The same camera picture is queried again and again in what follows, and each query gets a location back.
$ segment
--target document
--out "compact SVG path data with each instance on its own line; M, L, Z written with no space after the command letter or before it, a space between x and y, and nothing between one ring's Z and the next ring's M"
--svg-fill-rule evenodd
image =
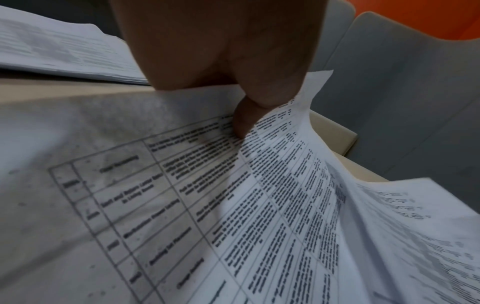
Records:
M92 24L0 6L0 68L148 84L127 44Z
M0 107L0 302L478 303L479 216L353 178L313 131L332 71L247 137L239 86Z

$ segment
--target paper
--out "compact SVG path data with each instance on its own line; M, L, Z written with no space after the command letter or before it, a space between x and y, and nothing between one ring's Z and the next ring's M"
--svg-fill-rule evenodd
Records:
M310 126L330 75L245 140L238 86L2 106L0 302L475 303L475 213L354 179Z
M0 6L0 67L147 84L121 39L91 24L65 23Z

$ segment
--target hand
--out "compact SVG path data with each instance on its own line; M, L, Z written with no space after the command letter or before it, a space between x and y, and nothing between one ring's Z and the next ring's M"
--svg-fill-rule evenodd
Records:
M111 0L120 29L158 90L238 83L243 138L300 90L327 0Z

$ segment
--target orange background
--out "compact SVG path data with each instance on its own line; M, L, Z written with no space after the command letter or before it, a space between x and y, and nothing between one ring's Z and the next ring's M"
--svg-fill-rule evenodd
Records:
M372 11L437 38L480 38L480 0L348 1L357 15Z

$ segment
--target wooden desk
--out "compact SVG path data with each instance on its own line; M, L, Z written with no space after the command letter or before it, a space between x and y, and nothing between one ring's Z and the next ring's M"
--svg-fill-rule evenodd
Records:
M74 80L8 71L0 72L0 104L43 98L150 92L153 90L150 86ZM312 119L312 116L315 116L316 120L320 121L320 123L316 123L316 125L313 126L314 130L322 137L353 176L364 181L387 181L383 177L339 154L346 153L351 144L356 140L357 135L354 132L326 119L320 114L311 114L310 119Z

